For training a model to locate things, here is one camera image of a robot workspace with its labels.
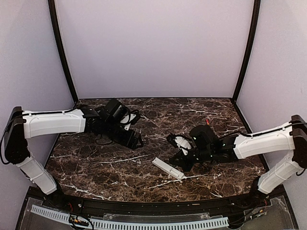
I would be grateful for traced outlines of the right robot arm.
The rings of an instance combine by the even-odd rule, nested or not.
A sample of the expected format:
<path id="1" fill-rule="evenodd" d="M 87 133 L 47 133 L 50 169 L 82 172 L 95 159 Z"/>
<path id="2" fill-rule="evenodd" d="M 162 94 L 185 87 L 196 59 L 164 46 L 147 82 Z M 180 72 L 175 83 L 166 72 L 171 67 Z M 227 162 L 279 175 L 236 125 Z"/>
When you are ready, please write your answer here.
<path id="1" fill-rule="evenodd" d="M 169 162 L 185 172 L 189 172 L 194 164 L 205 161 L 229 163 L 286 150 L 288 153 L 282 160 L 255 180 L 256 189 L 245 196 L 249 208 L 262 202 L 263 194 L 271 193 L 294 174 L 300 176 L 307 168 L 307 123 L 299 115 L 258 133 L 233 132 L 217 137 L 209 125 L 198 125 L 190 131 L 189 137 L 169 134 L 166 139 L 173 147 L 179 148 Z"/>

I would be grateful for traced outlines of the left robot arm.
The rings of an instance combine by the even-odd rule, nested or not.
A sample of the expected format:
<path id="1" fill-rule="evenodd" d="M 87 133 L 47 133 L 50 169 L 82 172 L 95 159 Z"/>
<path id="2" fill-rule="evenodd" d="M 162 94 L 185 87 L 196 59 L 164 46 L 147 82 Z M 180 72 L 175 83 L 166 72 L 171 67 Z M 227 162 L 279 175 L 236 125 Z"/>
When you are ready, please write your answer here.
<path id="1" fill-rule="evenodd" d="M 59 190 L 56 180 L 33 156 L 28 140 L 63 133 L 92 133 L 106 136 L 112 142 L 131 150 L 144 146 L 141 134 L 131 129 L 141 115 L 113 98 L 106 105 L 93 108 L 81 104 L 70 110 L 33 112 L 20 106 L 13 108 L 0 139 L 2 164 L 13 164 L 40 190 L 57 209 L 63 209 L 68 199 Z"/>

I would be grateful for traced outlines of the white remote control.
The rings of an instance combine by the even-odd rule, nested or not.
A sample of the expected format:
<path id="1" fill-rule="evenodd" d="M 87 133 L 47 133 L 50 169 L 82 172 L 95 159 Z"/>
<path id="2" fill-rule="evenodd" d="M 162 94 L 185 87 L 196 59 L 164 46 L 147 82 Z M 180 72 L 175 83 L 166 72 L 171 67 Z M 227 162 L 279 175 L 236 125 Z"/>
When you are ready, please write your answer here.
<path id="1" fill-rule="evenodd" d="M 177 170 L 176 168 L 170 166 L 169 164 L 165 163 L 164 161 L 160 160 L 159 158 L 155 158 L 152 161 L 152 164 L 164 171 L 165 173 L 169 174 L 170 176 L 176 178 L 177 180 L 182 180 L 185 178 L 184 173 Z"/>

